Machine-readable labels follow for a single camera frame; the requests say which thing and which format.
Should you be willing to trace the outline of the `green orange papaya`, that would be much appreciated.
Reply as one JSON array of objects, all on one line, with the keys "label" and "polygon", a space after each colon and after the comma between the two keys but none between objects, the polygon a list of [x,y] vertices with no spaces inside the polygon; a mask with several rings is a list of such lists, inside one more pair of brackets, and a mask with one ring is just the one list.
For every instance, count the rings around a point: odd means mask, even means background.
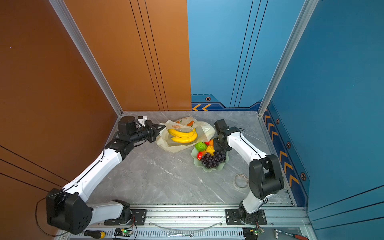
[{"label": "green orange papaya", "polygon": [[213,145],[207,146],[206,152],[209,153],[211,156],[213,156],[215,152],[214,146]]}]

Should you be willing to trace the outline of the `cream plastic bag orange print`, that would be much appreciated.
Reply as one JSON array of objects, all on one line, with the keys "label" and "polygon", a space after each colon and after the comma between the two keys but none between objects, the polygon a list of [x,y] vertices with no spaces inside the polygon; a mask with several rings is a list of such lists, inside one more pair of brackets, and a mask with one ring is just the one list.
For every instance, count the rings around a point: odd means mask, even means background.
[{"label": "cream plastic bag orange print", "polygon": [[212,125],[193,117],[177,121],[168,120],[163,125],[166,127],[156,138],[156,144],[169,153],[180,152],[200,142],[207,142],[216,133]]}]

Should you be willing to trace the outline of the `dark purple grape bunch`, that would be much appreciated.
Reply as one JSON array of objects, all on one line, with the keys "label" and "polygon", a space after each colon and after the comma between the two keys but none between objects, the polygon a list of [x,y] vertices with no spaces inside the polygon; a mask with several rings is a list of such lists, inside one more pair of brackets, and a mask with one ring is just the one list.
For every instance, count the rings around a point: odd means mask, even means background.
[{"label": "dark purple grape bunch", "polygon": [[227,155],[225,151],[216,151],[213,156],[205,153],[200,162],[205,168],[212,169],[218,167],[221,163],[225,162],[226,159]]}]

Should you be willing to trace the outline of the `yellow banana bunch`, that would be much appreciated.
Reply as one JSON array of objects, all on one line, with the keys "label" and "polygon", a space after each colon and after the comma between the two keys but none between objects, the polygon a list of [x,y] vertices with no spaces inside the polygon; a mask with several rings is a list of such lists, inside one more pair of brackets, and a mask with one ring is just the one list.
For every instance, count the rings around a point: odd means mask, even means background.
[{"label": "yellow banana bunch", "polygon": [[168,130],[169,134],[172,136],[171,140],[180,144],[189,144],[195,141],[198,137],[196,130],[193,130],[188,133],[179,132],[177,130],[171,129]]}]

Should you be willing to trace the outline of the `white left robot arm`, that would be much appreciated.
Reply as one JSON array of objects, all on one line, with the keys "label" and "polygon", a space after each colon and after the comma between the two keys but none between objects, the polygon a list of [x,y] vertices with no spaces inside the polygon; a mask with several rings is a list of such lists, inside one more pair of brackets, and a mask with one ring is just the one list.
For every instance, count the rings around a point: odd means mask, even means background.
[{"label": "white left robot arm", "polygon": [[130,204],[121,200],[88,204],[87,201],[108,173],[128,154],[145,142],[152,143],[163,124],[154,124],[147,117],[125,116],[118,122],[118,131],[101,154],[75,179],[61,189],[52,189],[46,196],[47,223],[63,231],[79,234],[89,225],[115,221],[125,225],[133,218]]}]

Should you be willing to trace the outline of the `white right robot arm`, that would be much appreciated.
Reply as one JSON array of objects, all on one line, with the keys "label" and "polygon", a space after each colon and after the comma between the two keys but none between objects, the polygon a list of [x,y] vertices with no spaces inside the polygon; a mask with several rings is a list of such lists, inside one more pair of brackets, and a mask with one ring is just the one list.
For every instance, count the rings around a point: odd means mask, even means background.
[{"label": "white right robot arm", "polygon": [[236,221],[243,225],[267,225],[262,206],[285,187],[279,158],[259,150],[246,139],[241,129],[229,127],[225,120],[216,121],[214,126],[218,134],[214,139],[214,150],[235,150],[249,166],[250,192],[236,212],[228,210],[228,225],[234,225]]}]

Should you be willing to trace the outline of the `small red fruit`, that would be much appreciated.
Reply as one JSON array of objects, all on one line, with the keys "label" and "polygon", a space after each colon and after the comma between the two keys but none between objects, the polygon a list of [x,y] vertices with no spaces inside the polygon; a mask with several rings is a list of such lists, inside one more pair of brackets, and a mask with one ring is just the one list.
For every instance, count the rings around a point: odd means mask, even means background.
[{"label": "small red fruit", "polygon": [[197,154],[197,159],[200,161],[204,155],[205,155],[204,152],[199,152],[199,153]]}]

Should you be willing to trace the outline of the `light green fruit plate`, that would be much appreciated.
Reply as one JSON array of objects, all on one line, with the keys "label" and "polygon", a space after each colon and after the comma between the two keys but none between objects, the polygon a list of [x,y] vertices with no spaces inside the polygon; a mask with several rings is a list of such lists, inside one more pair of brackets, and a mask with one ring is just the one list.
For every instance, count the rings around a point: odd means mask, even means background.
[{"label": "light green fruit plate", "polygon": [[213,141],[197,143],[191,156],[195,166],[202,168],[205,172],[220,171],[229,161],[227,151],[215,150]]}]

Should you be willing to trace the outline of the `small circuit board right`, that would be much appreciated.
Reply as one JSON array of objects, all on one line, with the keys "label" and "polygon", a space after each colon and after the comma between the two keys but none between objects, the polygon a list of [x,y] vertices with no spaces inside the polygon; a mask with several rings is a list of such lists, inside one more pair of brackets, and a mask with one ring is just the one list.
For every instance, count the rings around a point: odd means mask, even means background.
[{"label": "small circuit board right", "polygon": [[250,230],[250,233],[253,235],[253,236],[256,236],[256,238],[263,233],[262,230],[258,230],[258,229],[251,229]]}]

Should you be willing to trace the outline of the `green circuit board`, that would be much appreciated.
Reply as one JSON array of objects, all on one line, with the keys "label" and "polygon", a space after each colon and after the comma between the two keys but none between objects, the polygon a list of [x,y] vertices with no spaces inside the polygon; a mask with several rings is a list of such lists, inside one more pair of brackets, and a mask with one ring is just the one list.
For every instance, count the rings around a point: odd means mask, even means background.
[{"label": "green circuit board", "polygon": [[114,232],[114,238],[130,238],[133,234],[132,229],[127,229],[127,228],[116,228]]}]

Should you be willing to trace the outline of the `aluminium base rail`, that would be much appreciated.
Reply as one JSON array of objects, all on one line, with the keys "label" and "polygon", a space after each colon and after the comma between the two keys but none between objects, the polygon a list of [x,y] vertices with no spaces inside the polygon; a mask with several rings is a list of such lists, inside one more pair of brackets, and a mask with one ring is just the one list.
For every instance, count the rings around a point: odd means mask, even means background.
[{"label": "aluminium base rail", "polygon": [[[243,225],[236,221],[228,225],[228,210],[238,210],[237,204],[158,204],[132,205],[135,224],[106,226],[95,223],[87,229],[101,230],[106,240],[291,240],[286,235],[275,238],[273,229],[298,234],[315,240],[317,237],[304,208],[293,205],[266,204],[267,225]],[[114,238],[116,228],[132,229],[130,238]],[[262,230],[257,238],[251,229]]]}]

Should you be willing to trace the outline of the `yellow handled screwdriver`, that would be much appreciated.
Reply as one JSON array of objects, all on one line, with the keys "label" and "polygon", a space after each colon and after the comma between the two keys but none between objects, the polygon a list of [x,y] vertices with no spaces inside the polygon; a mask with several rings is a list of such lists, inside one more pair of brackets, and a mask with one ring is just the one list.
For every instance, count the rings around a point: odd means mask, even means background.
[{"label": "yellow handled screwdriver", "polygon": [[84,236],[92,237],[94,239],[103,239],[106,236],[106,233],[101,230],[95,230],[95,231],[86,230],[84,232]]}]

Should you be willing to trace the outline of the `red handled tool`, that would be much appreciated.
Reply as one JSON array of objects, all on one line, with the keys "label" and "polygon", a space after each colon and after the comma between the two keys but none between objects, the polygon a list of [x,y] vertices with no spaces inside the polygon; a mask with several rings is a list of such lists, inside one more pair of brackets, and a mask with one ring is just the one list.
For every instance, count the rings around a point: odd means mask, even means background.
[{"label": "red handled tool", "polygon": [[309,240],[309,238],[307,238],[307,237],[304,237],[304,236],[301,236],[298,234],[284,232],[284,231],[279,230],[279,229],[273,229],[273,232],[275,234],[276,239],[279,239],[279,235],[286,235],[286,236],[289,236],[289,237],[297,239],[297,240]]}]

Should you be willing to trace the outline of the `aluminium corner post left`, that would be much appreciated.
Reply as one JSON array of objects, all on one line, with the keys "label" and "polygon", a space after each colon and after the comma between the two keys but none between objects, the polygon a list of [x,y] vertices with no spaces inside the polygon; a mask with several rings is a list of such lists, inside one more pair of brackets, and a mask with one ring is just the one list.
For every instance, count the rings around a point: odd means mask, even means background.
[{"label": "aluminium corner post left", "polygon": [[95,59],[91,49],[89,48],[85,38],[83,37],[79,27],[77,26],[74,18],[72,17],[66,3],[62,0],[49,0],[51,6],[59,17],[61,23],[65,27],[70,38],[74,42],[76,48],[84,59],[89,70],[93,74],[107,100],[111,104],[117,116],[123,114],[123,109],[119,104],[112,88],[110,87],[105,75],[103,74],[97,60]]}]

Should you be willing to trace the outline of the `aluminium corner post right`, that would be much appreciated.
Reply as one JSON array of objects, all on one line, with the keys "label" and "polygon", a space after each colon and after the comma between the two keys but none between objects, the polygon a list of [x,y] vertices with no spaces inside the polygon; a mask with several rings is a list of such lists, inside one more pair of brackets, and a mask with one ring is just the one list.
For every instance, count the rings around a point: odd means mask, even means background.
[{"label": "aluminium corner post right", "polygon": [[261,105],[259,107],[258,113],[262,117],[267,110],[268,105],[270,104],[272,97],[286,71],[286,68],[297,48],[298,43],[313,15],[313,12],[318,4],[319,0],[306,0],[304,1],[303,7],[299,13],[299,16],[295,22],[295,25],[292,29],[290,37],[287,41],[287,44],[284,48],[282,56],[278,62],[276,70],[271,78],[271,81],[267,87]]}]

